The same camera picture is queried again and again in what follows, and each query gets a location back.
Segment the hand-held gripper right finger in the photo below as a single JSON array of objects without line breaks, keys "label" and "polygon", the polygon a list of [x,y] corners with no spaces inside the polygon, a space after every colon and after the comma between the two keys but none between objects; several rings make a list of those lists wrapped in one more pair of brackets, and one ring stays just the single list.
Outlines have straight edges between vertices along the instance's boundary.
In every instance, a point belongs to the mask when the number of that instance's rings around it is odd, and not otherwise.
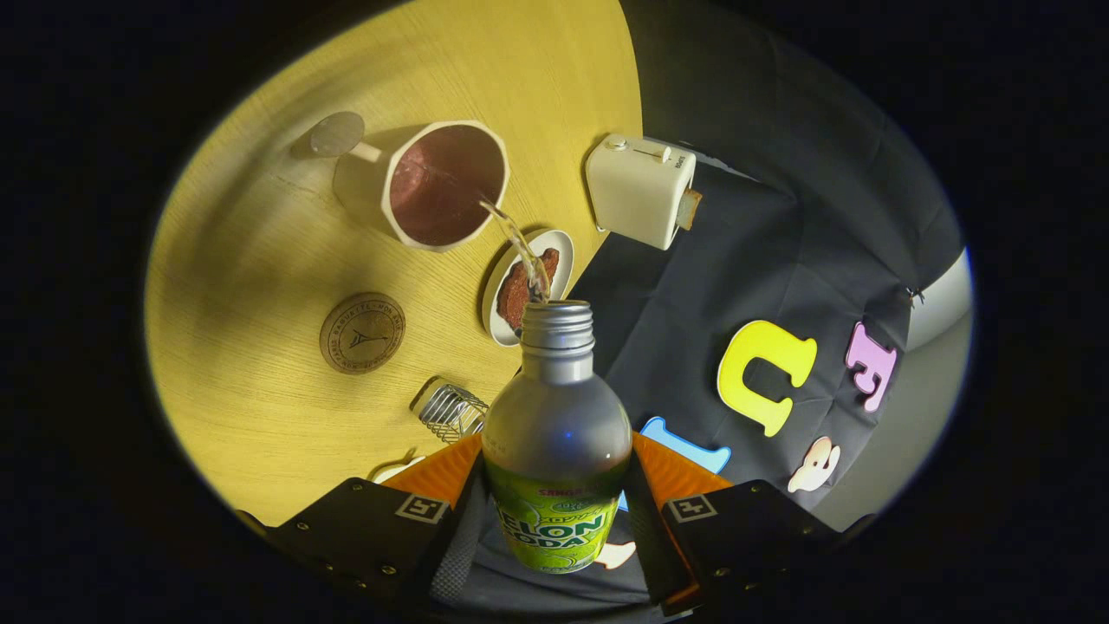
[{"label": "hand-held gripper right finger", "polygon": [[665,615],[776,584],[842,543],[764,479],[732,484],[643,434],[622,481],[651,603]]}]

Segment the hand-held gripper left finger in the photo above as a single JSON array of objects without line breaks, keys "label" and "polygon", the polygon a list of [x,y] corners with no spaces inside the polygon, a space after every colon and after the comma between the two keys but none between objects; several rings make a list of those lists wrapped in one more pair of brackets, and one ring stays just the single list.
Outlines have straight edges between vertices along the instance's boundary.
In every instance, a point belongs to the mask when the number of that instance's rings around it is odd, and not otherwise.
[{"label": "hand-held gripper left finger", "polygon": [[471,434],[381,483],[345,479],[288,521],[252,529],[337,589],[424,611],[459,596],[484,507],[482,436]]}]

